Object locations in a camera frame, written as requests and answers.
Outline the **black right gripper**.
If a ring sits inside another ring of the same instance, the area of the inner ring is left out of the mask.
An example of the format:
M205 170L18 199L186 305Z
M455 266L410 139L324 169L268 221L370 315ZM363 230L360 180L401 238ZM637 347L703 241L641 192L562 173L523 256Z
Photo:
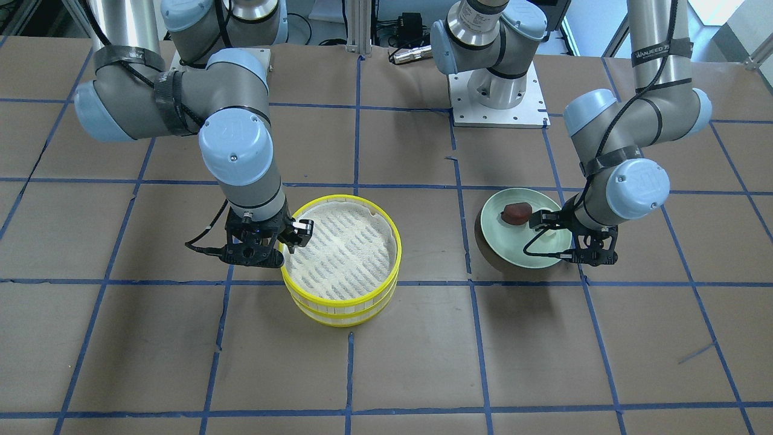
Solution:
M223 263L280 269L284 256L276 250L278 243L285 245L290 254L295 253L295 248L306 247L313 235L314 221L296 220L286 205L265 221L251 221L229 209L225 229L226 245L219 254Z

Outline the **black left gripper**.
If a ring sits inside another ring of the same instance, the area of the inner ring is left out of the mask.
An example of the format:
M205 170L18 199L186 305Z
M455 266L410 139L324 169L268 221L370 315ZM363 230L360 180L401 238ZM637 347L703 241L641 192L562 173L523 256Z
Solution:
M574 247L559 253L559 259L563 261L593 267L616 264L618 226L588 228L580 223L574 209L572 202L566 202L562 211L536 210L529 217L529 228L534 231L568 229L572 234Z

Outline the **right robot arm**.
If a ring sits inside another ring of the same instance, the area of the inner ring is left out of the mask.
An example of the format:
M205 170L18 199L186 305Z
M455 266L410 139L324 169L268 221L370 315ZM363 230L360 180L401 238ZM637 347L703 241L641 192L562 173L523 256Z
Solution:
M99 141L196 136L225 195L223 247L186 247L230 265L278 269L313 222L295 220L274 162L267 66L258 50L287 35L284 1L163 1L179 57L165 64L151 1L80 1L91 26L95 78L75 113Z

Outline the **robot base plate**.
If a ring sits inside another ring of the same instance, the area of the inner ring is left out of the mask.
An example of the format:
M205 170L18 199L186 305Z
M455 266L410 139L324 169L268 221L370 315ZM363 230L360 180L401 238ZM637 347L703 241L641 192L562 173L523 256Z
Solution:
M497 77L487 69L450 74L447 79L456 127L550 126L534 63L516 79Z

